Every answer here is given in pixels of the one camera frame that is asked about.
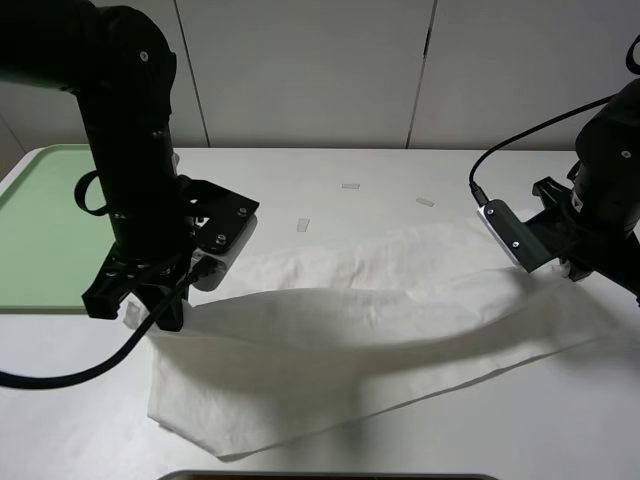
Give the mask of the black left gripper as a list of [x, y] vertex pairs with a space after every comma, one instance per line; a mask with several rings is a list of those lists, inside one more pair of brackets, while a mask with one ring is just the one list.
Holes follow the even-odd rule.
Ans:
[[188, 286], [177, 285], [189, 273], [192, 248], [161, 258], [126, 258], [113, 245], [99, 272], [82, 294], [90, 318], [116, 319], [121, 301], [137, 287], [144, 288], [144, 305], [153, 324], [167, 332], [179, 332], [184, 325], [182, 302]]

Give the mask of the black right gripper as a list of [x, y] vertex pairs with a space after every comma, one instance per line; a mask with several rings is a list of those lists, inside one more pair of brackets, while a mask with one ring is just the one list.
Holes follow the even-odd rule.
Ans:
[[627, 290], [639, 302], [639, 240], [619, 225], [565, 220], [560, 231], [569, 246], [559, 258], [561, 274], [580, 282], [597, 272]]

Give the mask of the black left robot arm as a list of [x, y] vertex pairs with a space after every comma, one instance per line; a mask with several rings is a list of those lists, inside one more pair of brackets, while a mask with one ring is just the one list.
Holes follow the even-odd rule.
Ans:
[[98, 181], [115, 241], [83, 294], [93, 318], [113, 319], [137, 297], [157, 324], [177, 332], [194, 249], [185, 182], [169, 129], [177, 59], [162, 31], [129, 6], [88, 1], [5, 1], [1, 78], [72, 94], [95, 168], [75, 188], [82, 201]]

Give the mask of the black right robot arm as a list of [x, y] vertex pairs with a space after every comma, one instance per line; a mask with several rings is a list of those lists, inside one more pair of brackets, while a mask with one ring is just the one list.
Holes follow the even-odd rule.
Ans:
[[580, 131], [566, 227], [575, 246], [569, 277], [596, 271], [639, 294], [639, 80], [629, 82]]

